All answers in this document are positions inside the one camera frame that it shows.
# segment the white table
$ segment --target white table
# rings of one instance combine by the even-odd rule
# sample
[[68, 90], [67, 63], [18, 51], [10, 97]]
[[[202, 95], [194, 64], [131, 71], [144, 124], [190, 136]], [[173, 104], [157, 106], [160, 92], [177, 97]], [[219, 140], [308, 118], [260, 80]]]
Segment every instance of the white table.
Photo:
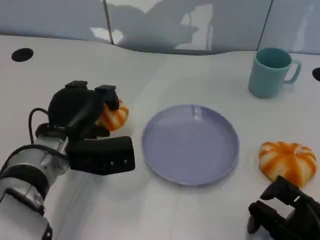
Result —
[[[31, 48], [26, 62], [13, 51]], [[46, 217], [59, 240], [246, 240], [248, 206], [269, 181], [257, 165], [265, 141], [299, 142], [320, 157], [320, 82], [312, 70], [320, 56], [292, 54], [302, 72], [279, 97], [257, 99], [247, 90], [254, 51], [209, 56], [140, 53], [76, 40], [0, 36], [0, 156], [2, 163], [29, 143], [27, 120], [35, 107], [48, 108], [53, 94], [73, 80], [89, 88], [114, 84], [129, 106], [129, 121], [117, 135], [130, 135], [136, 170], [110, 176], [69, 171], [51, 188]], [[200, 104], [224, 115], [240, 139], [239, 163], [224, 180], [183, 187], [157, 177], [146, 166], [141, 135], [158, 111]], [[37, 113], [33, 127], [46, 120]], [[303, 189], [320, 201], [320, 173]], [[291, 208], [269, 203], [281, 214]]]

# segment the pumpkin-shaped toy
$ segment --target pumpkin-shaped toy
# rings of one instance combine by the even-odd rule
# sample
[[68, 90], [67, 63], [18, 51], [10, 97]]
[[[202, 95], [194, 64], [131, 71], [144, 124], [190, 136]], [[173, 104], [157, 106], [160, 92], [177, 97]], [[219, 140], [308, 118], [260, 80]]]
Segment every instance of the pumpkin-shaped toy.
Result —
[[128, 119], [129, 109], [123, 101], [119, 99], [119, 109], [111, 110], [104, 104], [104, 110], [98, 121], [95, 123], [98, 126], [103, 126], [107, 130], [114, 131], [121, 128]]
[[315, 175], [317, 161], [306, 146], [267, 141], [259, 150], [259, 168], [272, 181], [280, 175], [300, 188]]

